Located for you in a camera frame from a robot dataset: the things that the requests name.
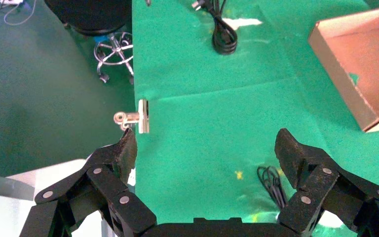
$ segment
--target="green floor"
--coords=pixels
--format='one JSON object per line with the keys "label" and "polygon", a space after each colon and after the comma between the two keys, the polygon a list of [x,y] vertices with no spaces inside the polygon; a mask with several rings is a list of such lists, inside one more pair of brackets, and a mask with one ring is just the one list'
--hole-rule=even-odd
{"label": "green floor", "polygon": [[[8,21],[25,18],[27,7]],[[126,68],[106,70],[111,80],[103,84],[96,76],[93,39],[66,31],[40,0],[24,25],[8,26],[3,15],[0,176],[86,158],[118,141],[122,132],[114,113],[135,110]]]}

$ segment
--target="caster wheel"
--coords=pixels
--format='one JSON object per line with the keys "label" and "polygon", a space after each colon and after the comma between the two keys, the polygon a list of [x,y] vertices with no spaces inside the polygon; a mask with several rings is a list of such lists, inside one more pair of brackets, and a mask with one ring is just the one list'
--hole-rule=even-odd
{"label": "caster wheel", "polygon": [[102,60],[103,58],[105,58],[105,53],[101,49],[98,48],[97,56]]}
{"label": "caster wheel", "polygon": [[101,75],[99,75],[99,79],[104,83],[107,83],[110,77],[107,74],[102,73]]}

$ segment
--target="coiled black cable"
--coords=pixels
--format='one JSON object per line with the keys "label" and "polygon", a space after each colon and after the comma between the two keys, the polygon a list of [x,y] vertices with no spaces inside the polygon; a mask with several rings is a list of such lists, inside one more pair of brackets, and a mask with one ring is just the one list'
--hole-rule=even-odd
{"label": "coiled black cable", "polygon": [[271,199],[282,210],[287,205],[287,196],[281,186],[281,179],[277,169],[274,166],[259,166],[257,175]]}
{"label": "coiled black cable", "polygon": [[226,0],[220,6],[219,0],[197,0],[192,6],[198,10],[205,8],[214,19],[214,31],[212,37],[213,48],[223,55],[232,54],[237,47],[237,34],[234,29],[222,19]]}

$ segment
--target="white cable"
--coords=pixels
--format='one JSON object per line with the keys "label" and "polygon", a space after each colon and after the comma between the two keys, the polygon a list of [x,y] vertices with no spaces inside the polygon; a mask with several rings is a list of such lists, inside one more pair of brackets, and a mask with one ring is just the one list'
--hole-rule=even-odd
{"label": "white cable", "polygon": [[7,16],[8,16],[11,12],[15,11],[15,9],[17,9],[17,8],[19,7],[19,5],[20,5],[20,3],[19,3],[16,7],[14,7],[14,8],[11,9],[9,12],[7,12],[7,13],[5,14],[5,16],[3,16],[3,21],[5,22],[5,24],[10,25],[10,26],[19,26],[19,25],[24,24],[26,21],[28,21],[28,20],[33,16],[34,11],[35,11],[35,9],[36,9],[36,2],[37,2],[37,0],[34,0],[33,10],[31,11],[31,14],[30,14],[27,18],[25,18],[25,20],[23,20],[23,21],[21,21],[21,22],[18,22],[18,23],[9,23],[9,22],[6,21]]}

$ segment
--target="power plug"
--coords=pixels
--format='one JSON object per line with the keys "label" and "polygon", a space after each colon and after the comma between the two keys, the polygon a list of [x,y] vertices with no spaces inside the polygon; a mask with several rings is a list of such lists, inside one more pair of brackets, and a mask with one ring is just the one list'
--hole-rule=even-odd
{"label": "power plug", "polygon": [[0,3],[5,5],[19,5],[24,2],[24,0],[0,0]]}

